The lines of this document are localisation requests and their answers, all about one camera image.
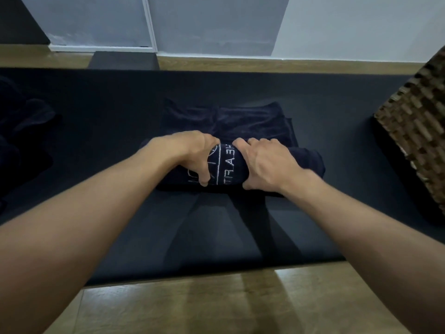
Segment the fabric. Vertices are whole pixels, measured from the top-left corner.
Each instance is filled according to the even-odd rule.
[[[0,77],[0,196],[52,165],[39,144],[59,117],[46,102],[28,99]]]
[[[184,106],[165,100],[159,135],[180,131],[199,130],[221,140],[208,157],[209,185],[240,185],[249,177],[249,169],[242,154],[231,142],[236,138],[276,138],[289,148],[298,164],[323,177],[323,159],[316,151],[299,148],[292,121],[286,118],[277,102],[251,108],[226,108],[218,106]],[[177,188],[183,185],[199,185],[193,171],[176,167],[159,184]]]

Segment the black tabletop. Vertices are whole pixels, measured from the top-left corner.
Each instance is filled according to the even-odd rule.
[[[278,101],[325,180],[440,240],[375,143],[370,117],[406,76],[0,69],[63,115],[45,139],[54,165],[5,200],[2,222],[133,154],[156,134],[165,97],[190,104]],[[89,284],[341,260],[285,198],[154,191]]]

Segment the wicker basket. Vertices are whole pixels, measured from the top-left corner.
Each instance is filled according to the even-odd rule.
[[[375,113],[445,215],[445,47]]]

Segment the forearm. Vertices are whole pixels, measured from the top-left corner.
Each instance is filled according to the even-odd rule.
[[[2,225],[0,331],[43,331],[172,166],[148,147]]]
[[[360,203],[313,173],[283,194],[326,231],[383,303],[415,333],[445,326],[445,245]]]

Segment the left hand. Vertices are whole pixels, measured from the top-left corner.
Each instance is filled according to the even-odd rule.
[[[172,157],[175,165],[196,172],[199,183],[207,186],[210,180],[207,158],[210,151],[220,143],[218,138],[195,130],[156,137],[148,145],[156,146],[160,154]]]

